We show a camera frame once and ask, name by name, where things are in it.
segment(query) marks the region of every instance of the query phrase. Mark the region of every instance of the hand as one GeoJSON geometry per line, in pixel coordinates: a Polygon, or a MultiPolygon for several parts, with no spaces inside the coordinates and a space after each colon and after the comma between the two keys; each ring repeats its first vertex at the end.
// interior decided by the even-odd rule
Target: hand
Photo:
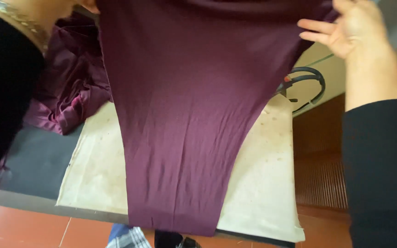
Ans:
{"type": "Polygon", "coordinates": [[[87,10],[89,10],[91,13],[100,14],[99,9],[96,5],[96,0],[78,0],[78,3],[87,10]]]}
{"type": "Polygon", "coordinates": [[[299,27],[318,32],[302,32],[302,39],[322,43],[343,59],[346,59],[357,46],[372,48],[378,47],[379,43],[388,43],[381,11],[374,2],[333,0],[333,5],[341,14],[336,23],[307,19],[298,22],[299,27]]]}

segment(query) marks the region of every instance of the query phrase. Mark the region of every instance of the stained cream mat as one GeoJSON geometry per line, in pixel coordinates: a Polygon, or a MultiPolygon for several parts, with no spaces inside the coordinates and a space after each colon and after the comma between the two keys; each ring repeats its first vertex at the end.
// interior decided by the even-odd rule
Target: stained cream mat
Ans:
{"type": "MultiPolygon", "coordinates": [[[[295,204],[292,105],[269,101],[235,161],[218,229],[304,240],[295,204]]],[[[85,121],[57,205],[128,214],[124,148],[114,104],[85,121]]]]}

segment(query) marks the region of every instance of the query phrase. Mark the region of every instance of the crumpled purple fabric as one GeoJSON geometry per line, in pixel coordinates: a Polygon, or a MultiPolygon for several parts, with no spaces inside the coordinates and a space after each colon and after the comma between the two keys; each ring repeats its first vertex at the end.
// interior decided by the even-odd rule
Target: crumpled purple fabric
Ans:
{"type": "Polygon", "coordinates": [[[97,5],[124,143],[129,223],[212,236],[246,134],[311,45],[298,36],[297,21],[332,21],[332,3],[97,5]]]}
{"type": "Polygon", "coordinates": [[[111,98],[94,20],[74,12],[59,20],[24,121],[67,134],[111,98]]]}

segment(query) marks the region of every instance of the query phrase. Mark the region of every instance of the red tile floor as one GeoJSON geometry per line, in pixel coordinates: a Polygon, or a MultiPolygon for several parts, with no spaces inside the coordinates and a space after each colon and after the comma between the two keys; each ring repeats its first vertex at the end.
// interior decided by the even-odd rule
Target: red tile floor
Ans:
{"type": "MultiPolygon", "coordinates": [[[[300,215],[306,241],[296,248],[350,248],[348,225],[300,215]]],[[[112,223],[0,206],[0,248],[104,248],[112,223]]],[[[153,245],[154,232],[144,231],[153,245]]],[[[277,248],[245,240],[192,236],[203,248],[277,248]]]]}

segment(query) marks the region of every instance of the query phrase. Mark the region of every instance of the person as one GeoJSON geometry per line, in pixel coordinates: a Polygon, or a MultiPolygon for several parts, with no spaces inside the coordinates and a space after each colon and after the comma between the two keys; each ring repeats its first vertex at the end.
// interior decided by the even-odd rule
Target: person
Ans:
{"type": "MultiPolygon", "coordinates": [[[[0,159],[22,122],[44,68],[45,37],[74,0],[3,0],[29,17],[0,12],[0,159]]],[[[355,248],[397,247],[397,57],[377,5],[334,0],[336,23],[300,20],[301,38],[327,45],[345,60],[343,160],[355,248]]],[[[94,0],[82,4],[93,11],[94,0]]]]}

